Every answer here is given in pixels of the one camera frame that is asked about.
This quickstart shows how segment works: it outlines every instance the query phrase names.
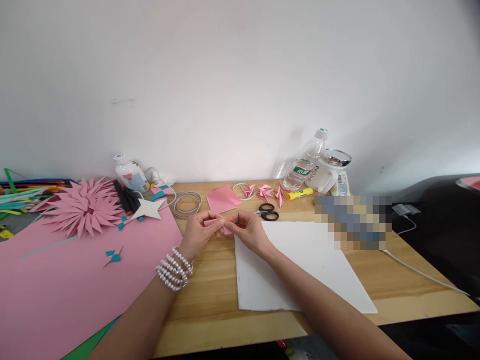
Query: yellow glue stick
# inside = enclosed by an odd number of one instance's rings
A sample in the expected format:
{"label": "yellow glue stick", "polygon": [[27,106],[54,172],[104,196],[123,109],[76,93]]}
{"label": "yellow glue stick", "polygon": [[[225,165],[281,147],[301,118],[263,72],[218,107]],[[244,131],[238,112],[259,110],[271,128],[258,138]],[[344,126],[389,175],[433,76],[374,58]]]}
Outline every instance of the yellow glue stick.
{"label": "yellow glue stick", "polygon": [[293,199],[298,199],[313,193],[314,193],[314,190],[311,187],[307,187],[303,190],[289,192],[288,194],[285,195],[285,197],[287,198],[287,200],[293,200]]}

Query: small bottle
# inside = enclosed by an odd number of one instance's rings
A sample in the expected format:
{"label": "small bottle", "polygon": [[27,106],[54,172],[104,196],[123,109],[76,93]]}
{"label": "small bottle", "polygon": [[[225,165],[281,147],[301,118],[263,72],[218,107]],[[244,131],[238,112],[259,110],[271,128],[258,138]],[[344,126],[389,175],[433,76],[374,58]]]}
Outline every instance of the small bottle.
{"label": "small bottle", "polygon": [[132,191],[146,193],[150,189],[150,183],[147,180],[140,166],[128,160],[124,154],[117,154],[113,157],[117,162],[115,173],[123,185]]}
{"label": "small bottle", "polygon": [[325,149],[325,140],[328,138],[329,131],[325,128],[319,128],[315,133],[315,137],[303,146],[283,180],[283,185],[286,188],[290,188],[293,191],[300,188],[314,168],[317,160],[322,156]]}

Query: green label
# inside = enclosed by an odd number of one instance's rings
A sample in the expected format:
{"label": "green label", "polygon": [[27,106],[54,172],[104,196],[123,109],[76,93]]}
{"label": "green label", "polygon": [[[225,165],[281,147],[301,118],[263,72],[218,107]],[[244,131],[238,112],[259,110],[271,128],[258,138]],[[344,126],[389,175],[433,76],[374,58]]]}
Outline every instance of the green label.
{"label": "green label", "polygon": [[295,168],[293,169],[294,172],[296,172],[297,174],[300,174],[300,175],[308,175],[310,174],[310,172],[312,170],[305,170],[305,169],[302,169],[300,166],[295,166]]}

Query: white paper sheet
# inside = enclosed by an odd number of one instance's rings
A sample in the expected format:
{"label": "white paper sheet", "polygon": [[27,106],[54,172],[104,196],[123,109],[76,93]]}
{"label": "white paper sheet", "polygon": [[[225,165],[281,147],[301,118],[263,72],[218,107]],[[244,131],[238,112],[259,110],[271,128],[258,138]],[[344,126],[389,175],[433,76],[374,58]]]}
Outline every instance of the white paper sheet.
{"label": "white paper sheet", "polygon": [[[378,313],[344,253],[335,249],[327,224],[300,221],[263,221],[262,224],[273,245],[298,266],[361,313]],[[239,309],[300,310],[275,272],[237,236],[235,257]]]}

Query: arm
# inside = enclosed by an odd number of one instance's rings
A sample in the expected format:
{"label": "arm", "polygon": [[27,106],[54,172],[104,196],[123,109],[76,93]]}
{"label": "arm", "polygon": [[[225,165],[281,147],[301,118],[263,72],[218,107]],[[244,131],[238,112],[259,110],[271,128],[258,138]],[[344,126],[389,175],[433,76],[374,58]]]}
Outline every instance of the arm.
{"label": "arm", "polygon": [[[204,220],[220,219],[204,227]],[[179,252],[191,263],[209,238],[223,232],[225,220],[218,213],[203,211],[186,222]],[[171,291],[155,276],[140,296],[118,319],[88,357],[97,359],[149,359],[160,336],[165,315],[175,299]]]}
{"label": "arm", "polygon": [[314,330],[341,359],[410,359],[380,328],[278,251],[260,218],[239,211],[225,227],[275,271]]}

